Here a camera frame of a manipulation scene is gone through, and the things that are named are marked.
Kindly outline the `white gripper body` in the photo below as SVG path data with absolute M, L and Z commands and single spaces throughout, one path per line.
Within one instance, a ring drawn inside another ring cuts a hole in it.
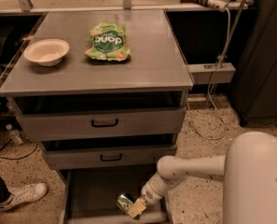
M 158 195 L 149 184 L 145 184 L 142 187 L 141 197 L 145 199 L 147 205 L 154 205 L 163 198 L 163 196 Z

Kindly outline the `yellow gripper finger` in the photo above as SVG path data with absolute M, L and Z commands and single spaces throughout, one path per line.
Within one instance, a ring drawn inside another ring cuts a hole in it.
M 138 219 L 146 210 L 146 200 L 143 197 L 132 200 L 128 209 L 128 215 L 133 219 Z

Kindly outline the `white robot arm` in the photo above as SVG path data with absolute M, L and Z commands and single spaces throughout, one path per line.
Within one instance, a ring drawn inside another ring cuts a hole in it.
M 187 177 L 223 183 L 223 224 L 277 224 L 277 138 L 261 132 L 239 135 L 226 154 L 185 160 L 164 156 L 129 210 L 141 215 Z

